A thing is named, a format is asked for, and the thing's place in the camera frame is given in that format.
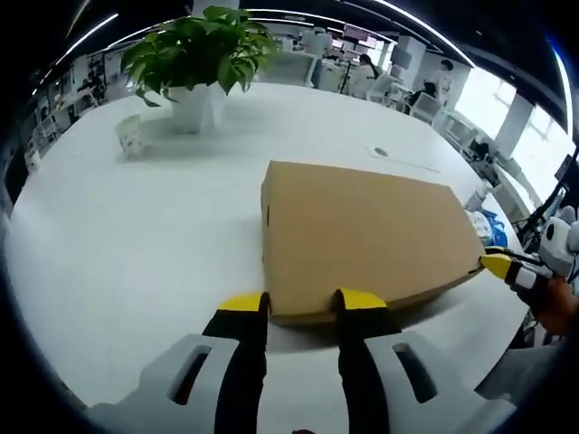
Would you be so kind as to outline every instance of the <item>window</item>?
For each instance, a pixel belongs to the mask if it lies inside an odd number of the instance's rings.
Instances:
[[[573,151],[571,138],[537,106],[518,140],[513,158],[536,194],[544,201],[557,184],[555,172],[565,156],[571,155]]]
[[[494,139],[516,93],[513,86],[499,77],[481,68],[474,68],[469,73],[456,110]]]

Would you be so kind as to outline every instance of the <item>column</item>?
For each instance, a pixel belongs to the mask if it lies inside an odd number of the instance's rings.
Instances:
[[[512,156],[515,146],[533,114],[533,108],[533,104],[524,99],[519,93],[515,95],[513,103],[508,109],[507,117],[495,138],[498,152],[505,159],[508,160]]]
[[[411,89],[413,87],[416,74],[418,74],[418,70],[420,69],[422,57],[426,52],[426,45],[410,36],[401,36],[398,38],[396,48],[398,50],[407,52],[412,56],[408,68],[403,68],[400,74],[400,78],[403,80],[404,84]],[[394,60],[395,57],[393,54],[392,62],[395,64]]]
[[[191,16],[203,16],[203,11],[209,6],[225,6],[231,9],[239,9],[240,0],[195,0]]]

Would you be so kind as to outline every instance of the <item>ceiling light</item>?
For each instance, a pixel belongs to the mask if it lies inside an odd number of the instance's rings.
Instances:
[[[108,23],[110,23],[112,20],[114,20],[115,18],[117,18],[119,16],[119,14],[114,14],[111,15],[109,18],[107,18],[105,21],[101,22],[100,24],[97,24],[93,29],[89,30],[84,36],[82,36],[77,42],[75,42],[71,48],[69,48],[66,53],[63,54],[63,56],[56,61],[55,65],[58,65],[61,61],[64,60],[64,58],[66,56],[68,56],[72,50],[74,50],[76,47],[78,47],[79,45],[81,45],[87,38],[89,38],[93,33],[95,33],[97,30],[99,30],[100,27],[102,27],[103,25],[106,25]]]
[[[329,18],[327,16],[322,15],[315,15],[315,14],[307,14],[305,12],[295,12],[295,11],[284,11],[282,9],[246,9],[247,12],[273,12],[277,14],[292,14],[292,15],[301,15],[301,16],[309,16],[311,18],[319,18],[320,20],[332,21],[338,24],[344,24],[343,21],[337,20],[336,18]]]
[[[250,18],[253,21],[266,21],[271,23],[285,23],[285,24],[295,24],[295,25],[306,25],[308,27],[313,27],[314,24],[306,23],[305,21],[294,21],[294,20],[283,20],[281,18]]]
[[[433,29],[432,27],[430,27],[427,23],[425,23],[423,20],[421,20],[420,18],[417,18],[416,16],[412,15],[411,13],[404,11],[403,9],[401,9],[398,6],[392,5],[388,2],[386,2],[385,0],[374,0],[375,2],[377,2],[380,5],[384,5],[386,7],[389,7],[390,9],[392,9],[393,11],[396,11],[398,14],[401,14],[403,16],[405,16],[406,18],[408,18],[411,21],[414,21],[415,23],[417,23],[418,25],[420,25],[423,29],[427,30],[428,32],[432,33],[434,36],[436,36],[437,38],[439,38],[441,41],[443,41],[444,43],[446,43],[449,47],[451,47],[457,54],[459,54],[459,56],[464,59],[472,68],[475,68],[477,65],[475,64],[474,61],[472,61],[472,59],[467,56],[459,47],[457,47],[454,42],[452,42],[450,39],[448,39],[446,36],[444,36],[443,34],[441,34],[440,32],[438,32],[437,30]]]
[[[308,14],[306,12],[296,12],[296,11],[285,11],[282,9],[246,9],[246,11],[248,12],[271,12],[271,13],[275,13],[275,14],[292,14],[292,15],[301,15],[301,16],[308,16],[310,18],[318,18],[320,20],[326,20],[326,21],[331,21],[332,23],[338,23],[338,24],[347,24],[350,27],[355,27],[356,29],[360,29],[363,30],[364,32],[370,33],[373,36],[380,38],[384,41],[388,41],[388,42],[392,42],[392,43],[396,43],[396,41],[387,38],[386,36],[384,36],[383,34],[377,33],[377,32],[373,32],[371,30],[365,29],[364,27],[360,27],[359,25],[353,25],[350,23],[346,23],[345,21],[341,21],[341,20],[337,20],[336,18],[330,18],[328,16],[323,16],[323,15],[315,15],[315,14]]]
[[[565,64],[559,56],[559,53],[553,48],[553,53],[557,60],[557,66],[559,67],[559,73],[561,74],[561,81],[563,82],[563,92],[565,94],[565,105],[566,105],[566,115],[567,115],[567,134],[569,137],[573,137],[573,101],[571,99],[571,83],[569,82],[569,76],[567,75],[567,69]]]
[[[115,45],[119,45],[121,42],[124,42],[124,41],[126,41],[127,39],[132,38],[133,36],[137,36],[139,33],[146,32],[147,30],[151,30],[152,28],[157,27],[157,26],[158,26],[158,24],[150,25],[149,27],[145,27],[144,29],[137,30],[137,31],[134,32],[134,33],[128,34],[128,35],[125,36],[124,38],[120,38],[118,41],[115,41],[115,42],[109,44],[109,46],[108,46],[107,48],[105,48],[105,50],[110,50],[110,49],[111,49],[112,47],[114,47]]]
[[[418,34],[417,32],[415,32],[413,29],[410,29],[410,28],[406,27],[405,25],[398,23],[397,21],[391,20],[391,19],[388,18],[387,16],[383,16],[383,15],[379,14],[378,12],[372,11],[372,10],[370,10],[370,9],[366,9],[365,7],[362,7],[362,6],[360,6],[360,5],[355,5],[354,3],[350,3],[350,2],[344,2],[344,1],[343,1],[343,2],[342,2],[342,5],[348,5],[348,6],[351,6],[351,7],[355,7],[356,9],[360,9],[361,11],[364,11],[364,12],[366,12],[366,13],[368,13],[368,14],[372,14],[372,15],[378,16],[378,17],[380,17],[381,19],[386,20],[386,21],[389,22],[389,23],[392,23],[392,24],[395,25],[396,27],[400,27],[401,29],[404,29],[406,32],[408,32],[408,33],[410,33],[410,34],[413,34],[416,39],[419,39],[419,40],[423,41],[424,44],[427,45],[427,46],[430,45],[436,52],[442,53],[442,50],[441,50],[440,48],[438,48],[436,45],[434,45],[431,41],[427,40],[426,38],[424,38],[423,36],[421,36],[420,34]]]

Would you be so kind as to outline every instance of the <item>office chair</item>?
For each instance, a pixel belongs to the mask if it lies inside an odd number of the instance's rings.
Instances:
[[[382,74],[378,77],[372,87],[365,93],[366,101],[377,102],[385,104],[386,92],[390,89],[390,85],[394,82],[394,78],[388,74]]]
[[[442,104],[436,98],[433,98],[425,93],[421,93],[420,97],[416,100],[412,108],[410,109],[409,115],[413,118],[418,118],[428,125],[432,125],[434,117],[437,115],[441,109]]]

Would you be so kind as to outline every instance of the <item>white flower pot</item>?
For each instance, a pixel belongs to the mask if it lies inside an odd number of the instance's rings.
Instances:
[[[173,123],[180,133],[196,134],[215,129],[221,120],[225,93],[218,83],[198,84],[193,90],[171,88]]]

